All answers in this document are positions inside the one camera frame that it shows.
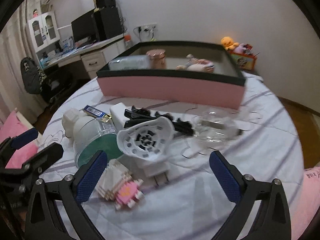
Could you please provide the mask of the pink white block toy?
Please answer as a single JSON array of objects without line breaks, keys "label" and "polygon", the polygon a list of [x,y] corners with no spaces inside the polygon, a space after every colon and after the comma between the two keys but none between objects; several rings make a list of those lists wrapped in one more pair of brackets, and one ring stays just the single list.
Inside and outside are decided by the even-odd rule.
[{"label": "pink white block toy", "polygon": [[95,190],[105,200],[114,202],[116,210],[133,208],[144,194],[140,191],[142,179],[133,179],[131,172],[117,159],[108,162]]}]

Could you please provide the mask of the white bottle green base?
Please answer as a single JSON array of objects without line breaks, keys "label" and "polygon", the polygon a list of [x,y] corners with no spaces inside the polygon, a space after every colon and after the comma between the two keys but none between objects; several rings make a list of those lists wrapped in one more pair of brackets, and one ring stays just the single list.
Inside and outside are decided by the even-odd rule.
[{"label": "white bottle green base", "polygon": [[71,108],[63,114],[62,126],[73,142],[77,167],[88,163],[97,151],[104,151],[108,160],[123,154],[117,146],[117,131],[111,118],[94,118]]}]

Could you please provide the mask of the blue small tube box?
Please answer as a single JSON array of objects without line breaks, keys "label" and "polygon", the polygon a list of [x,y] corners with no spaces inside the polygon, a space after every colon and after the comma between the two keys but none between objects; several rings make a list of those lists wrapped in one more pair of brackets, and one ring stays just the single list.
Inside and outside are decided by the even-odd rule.
[{"label": "blue small tube box", "polygon": [[92,106],[85,106],[83,109],[82,109],[87,115],[91,116],[91,117],[94,117],[94,118],[107,118],[107,119],[110,119],[112,116],[110,114],[107,114],[103,111],[100,111]]}]

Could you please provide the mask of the white heart plug nightlight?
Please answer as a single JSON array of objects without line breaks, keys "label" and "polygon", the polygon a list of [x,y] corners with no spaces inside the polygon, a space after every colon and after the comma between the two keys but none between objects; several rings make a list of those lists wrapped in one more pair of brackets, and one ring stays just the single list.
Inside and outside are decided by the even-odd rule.
[{"label": "white heart plug nightlight", "polygon": [[167,172],[169,154],[166,152],[174,136],[174,126],[165,117],[146,121],[117,133],[118,148],[130,157],[144,176],[153,178],[159,184],[169,183]]}]

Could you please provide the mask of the clear glass jar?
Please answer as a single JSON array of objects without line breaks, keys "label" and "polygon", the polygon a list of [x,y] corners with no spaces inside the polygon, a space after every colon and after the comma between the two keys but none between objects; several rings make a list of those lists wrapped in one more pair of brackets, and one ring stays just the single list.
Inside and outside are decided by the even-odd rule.
[{"label": "clear glass jar", "polygon": [[228,142],[243,134],[227,112],[211,108],[193,119],[194,137],[200,144],[214,150],[223,149]]}]

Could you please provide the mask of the rose gold metal jar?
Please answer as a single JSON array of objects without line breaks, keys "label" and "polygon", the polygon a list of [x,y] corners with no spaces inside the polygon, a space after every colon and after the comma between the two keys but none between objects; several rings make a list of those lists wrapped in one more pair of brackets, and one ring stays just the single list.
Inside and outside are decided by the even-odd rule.
[{"label": "rose gold metal jar", "polygon": [[150,59],[152,69],[165,69],[167,67],[164,49],[149,50],[146,52],[146,55]]}]

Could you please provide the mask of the pink pig figurine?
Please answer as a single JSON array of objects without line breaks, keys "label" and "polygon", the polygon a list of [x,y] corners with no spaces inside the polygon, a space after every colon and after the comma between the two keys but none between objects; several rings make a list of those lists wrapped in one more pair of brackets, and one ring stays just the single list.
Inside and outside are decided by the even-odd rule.
[{"label": "pink pig figurine", "polygon": [[213,73],[214,72],[214,64],[212,61],[208,61],[205,59],[195,59],[195,60],[190,60],[185,65],[177,66],[176,69],[177,70],[193,71],[193,72]]}]

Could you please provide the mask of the white power adapter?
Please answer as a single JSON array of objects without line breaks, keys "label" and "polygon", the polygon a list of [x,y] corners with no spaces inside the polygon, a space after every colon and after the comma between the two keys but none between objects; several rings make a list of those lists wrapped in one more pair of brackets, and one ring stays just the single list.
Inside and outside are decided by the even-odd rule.
[{"label": "white power adapter", "polygon": [[129,121],[129,118],[124,115],[126,109],[127,107],[122,102],[110,108],[111,120],[117,131],[124,129],[125,123]]}]

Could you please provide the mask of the clear plastic container box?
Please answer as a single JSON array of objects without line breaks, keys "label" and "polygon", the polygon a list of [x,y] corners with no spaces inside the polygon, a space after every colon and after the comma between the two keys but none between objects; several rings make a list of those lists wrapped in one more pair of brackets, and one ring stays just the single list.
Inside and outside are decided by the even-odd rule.
[{"label": "clear plastic container box", "polygon": [[110,70],[150,69],[151,61],[147,55],[118,57],[108,63]]}]

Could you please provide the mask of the colorful block doll toy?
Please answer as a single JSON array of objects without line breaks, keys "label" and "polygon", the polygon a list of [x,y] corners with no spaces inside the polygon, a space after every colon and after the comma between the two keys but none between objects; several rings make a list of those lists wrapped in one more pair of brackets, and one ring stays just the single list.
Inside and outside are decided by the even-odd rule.
[{"label": "colorful block doll toy", "polygon": [[192,64],[200,64],[201,62],[200,62],[200,59],[198,59],[198,58],[195,58],[193,55],[191,55],[191,54],[188,54],[187,56],[186,56],[186,58],[188,59],[188,63],[187,64],[189,64],[189,65],[192,65]]}]

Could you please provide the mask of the beige curtain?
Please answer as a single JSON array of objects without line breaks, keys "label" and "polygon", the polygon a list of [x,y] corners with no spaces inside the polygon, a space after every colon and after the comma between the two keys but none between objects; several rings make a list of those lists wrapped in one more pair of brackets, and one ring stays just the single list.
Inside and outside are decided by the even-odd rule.
[{"label": "beige curtain", "polygon": [[23,1],[1,31],[1,118],[17,109],[32,123],[37,118],[34,98],[26,93],[21,76],[21,59],[31,55],[26,10],[27,1]]}]

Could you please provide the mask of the white glass door cabinet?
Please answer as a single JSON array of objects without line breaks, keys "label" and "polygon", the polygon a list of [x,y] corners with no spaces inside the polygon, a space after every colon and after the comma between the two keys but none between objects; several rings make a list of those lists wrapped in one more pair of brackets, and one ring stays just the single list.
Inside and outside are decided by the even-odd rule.
[{"label": "white glass door cabinet", "polygon": [[27,35],[36,53],[60,40],[53,11],[41,14],[28,21]]}]

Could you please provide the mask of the black computer monitor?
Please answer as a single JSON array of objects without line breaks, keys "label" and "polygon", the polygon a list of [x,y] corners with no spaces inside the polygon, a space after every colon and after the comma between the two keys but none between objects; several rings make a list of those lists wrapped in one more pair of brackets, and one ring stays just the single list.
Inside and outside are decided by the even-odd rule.
[{"label": "black computer monitor", "polygon": [[92,9],[71,22],[75,42],[85,38],[90,41],[98,40],[93,14],[94,10]]}]

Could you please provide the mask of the orange cap bottle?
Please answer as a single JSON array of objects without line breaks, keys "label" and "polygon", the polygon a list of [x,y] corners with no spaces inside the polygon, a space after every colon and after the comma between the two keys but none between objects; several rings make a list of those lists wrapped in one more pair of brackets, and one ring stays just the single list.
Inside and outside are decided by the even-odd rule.
[{"label": "orange cap bottle", "polygon": [[132,39],[130,34],[124,35],[124,42],[125,42],[125,47],[127,49],[132,47]]}]

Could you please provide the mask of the purple plush toy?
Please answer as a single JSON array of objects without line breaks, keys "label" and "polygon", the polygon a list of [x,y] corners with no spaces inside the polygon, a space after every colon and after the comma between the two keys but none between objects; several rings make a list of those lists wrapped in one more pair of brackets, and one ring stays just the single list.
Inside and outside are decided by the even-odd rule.
[{"label": "purple plush toy", "polygon": [[233,50],[233,52],[237,54],[247,54],[247,45],[241,43]]}]

